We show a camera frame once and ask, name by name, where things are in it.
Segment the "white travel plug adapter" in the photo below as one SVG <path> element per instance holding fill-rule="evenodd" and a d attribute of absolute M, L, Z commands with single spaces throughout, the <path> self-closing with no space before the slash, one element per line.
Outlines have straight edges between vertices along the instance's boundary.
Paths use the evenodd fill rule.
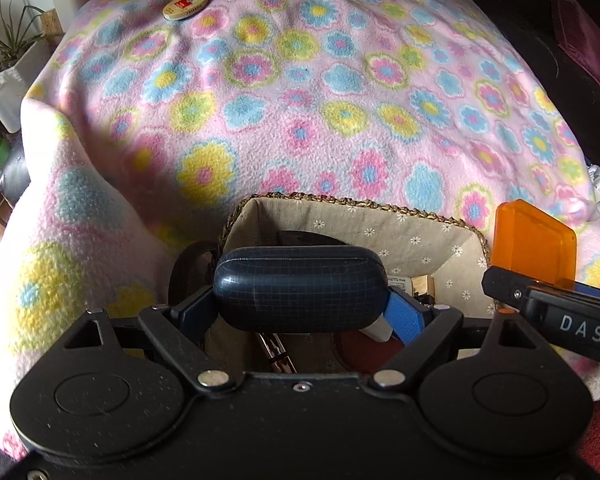
<path fill-rule="evenodd" d="M 413 292 L 412 279 L 405 276 L 390 276 L 388 278 L 388 285 L 396 287 L 409 295 Z M 373 341 L 387 342 L 392 336 L 393 329 L 381 314 L 370 326 L 362 328 L 361 333 Z"/>

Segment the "orange translucent plastic box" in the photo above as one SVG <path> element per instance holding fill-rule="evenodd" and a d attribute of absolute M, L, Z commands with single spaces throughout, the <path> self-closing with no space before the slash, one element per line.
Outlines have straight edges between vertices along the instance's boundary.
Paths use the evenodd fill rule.
<path fill-rule="evenodd" d="M 577 235 L 525 200 L 498 206 L 491 264 L 551 285 L 576 278 Z"/>

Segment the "dark blue glasses case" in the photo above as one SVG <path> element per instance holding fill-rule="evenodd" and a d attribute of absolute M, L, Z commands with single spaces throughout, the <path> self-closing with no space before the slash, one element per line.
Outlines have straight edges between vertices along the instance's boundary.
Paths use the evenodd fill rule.
<path fill-rule="evenodd" d="M 228 325 L 279 334 L 365 328 L 390 297 L 378 255 L 351 245 L 234 249 L 215 269 L 213 292 Z"/>

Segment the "black rounded case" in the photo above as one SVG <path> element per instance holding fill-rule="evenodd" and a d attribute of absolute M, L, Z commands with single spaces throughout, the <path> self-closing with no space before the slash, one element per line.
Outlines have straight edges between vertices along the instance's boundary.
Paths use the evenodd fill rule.
<path fill-rule="evenodd" d="M 346 244 L 335 237 L 297 230 L 278 231 L 275 241 L 278 246 L 341 246 Z"/>

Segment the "red round lid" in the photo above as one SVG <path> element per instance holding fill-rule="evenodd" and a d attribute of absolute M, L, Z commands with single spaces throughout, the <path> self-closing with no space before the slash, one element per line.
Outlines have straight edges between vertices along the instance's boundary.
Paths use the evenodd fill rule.
<path fill-rule="evenodd" d="M 361 332 L 336 333 L 334 345 L 338 359 L 347 370 L 367 375 L 380 370 L 404 348 L 404 344 L 394 337 L 377 342 Z"/>

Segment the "woven basket with fabric liner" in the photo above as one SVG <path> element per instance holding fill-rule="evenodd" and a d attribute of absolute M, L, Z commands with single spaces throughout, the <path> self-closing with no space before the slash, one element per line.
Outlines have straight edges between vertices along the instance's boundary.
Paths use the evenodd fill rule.
<path fill-rule="evenodd" d="M 286 230 L 320 233 L 370 249 L 388 278 L 431 275 L 437 304 L 457 308 L 465 318 L 492 318 L 494 300 L 481 286 L 489 243 L 463 220 L 369 201 L 268 193 L 246 198 L 234 209 L 222 232 L 221 249 L 274 245 L 276 233 Z M 336 355 L 334 335 L 280 338 L 300 373 L 350 372 Z M 271 371 L 258 337 L 235 330 L 222 318 L 204 336 L 204 350 L 234 373 Z"/>

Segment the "pink floral fleece blanket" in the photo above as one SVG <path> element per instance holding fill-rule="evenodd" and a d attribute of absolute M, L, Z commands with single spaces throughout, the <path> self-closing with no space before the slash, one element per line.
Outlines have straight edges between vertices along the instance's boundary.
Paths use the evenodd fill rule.
<path fill-rule="evenodd" d="M 0 450 L 12 390 L 86 309 L 166 298 L 178 253 L 253 194 L 431 212 L 494 235 L 525 200 L 600 288 L 572 123 L 474 0 L 92 0 L 21 105 L 29 185 L 0 252 Z"/>

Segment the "dark maroon cushion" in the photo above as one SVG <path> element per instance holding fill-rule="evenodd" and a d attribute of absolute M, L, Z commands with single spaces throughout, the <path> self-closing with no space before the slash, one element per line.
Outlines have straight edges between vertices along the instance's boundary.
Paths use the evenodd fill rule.
<path fill-rule="evenodd" d="M 600 26 L 577 0 L 552 0 L 558 46 L 600 86 Z"/>

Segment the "white plastic spray bottle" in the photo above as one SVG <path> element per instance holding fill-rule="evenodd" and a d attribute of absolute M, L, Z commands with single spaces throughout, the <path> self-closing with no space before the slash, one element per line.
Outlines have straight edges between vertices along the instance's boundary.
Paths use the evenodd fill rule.
<path fill-rule="evenodd" d="M 20 130 L 20 106 L 28 87 L 15 67 L 0 73 L 0 122 L 9 133 Z"/>

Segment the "round wooden badge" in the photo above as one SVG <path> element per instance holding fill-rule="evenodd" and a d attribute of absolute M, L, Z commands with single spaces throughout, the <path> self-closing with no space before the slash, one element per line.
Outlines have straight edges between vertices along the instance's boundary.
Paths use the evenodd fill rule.
<path fill-rule="evenodd" d="M 209 0 L 171 0 L 162 9 L 167 21 L 181 21 L 197 14 L 209 3 Z"/>

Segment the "green potted plant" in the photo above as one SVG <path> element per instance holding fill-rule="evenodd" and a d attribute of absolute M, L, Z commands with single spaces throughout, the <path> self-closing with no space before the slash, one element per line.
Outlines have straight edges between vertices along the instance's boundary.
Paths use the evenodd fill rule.
<path fill-rule="evenodd" d="M 0 72 L 14 66 L 30 47 L 45 38 L 44 13 L 28 0 L 0 0 Z"/>

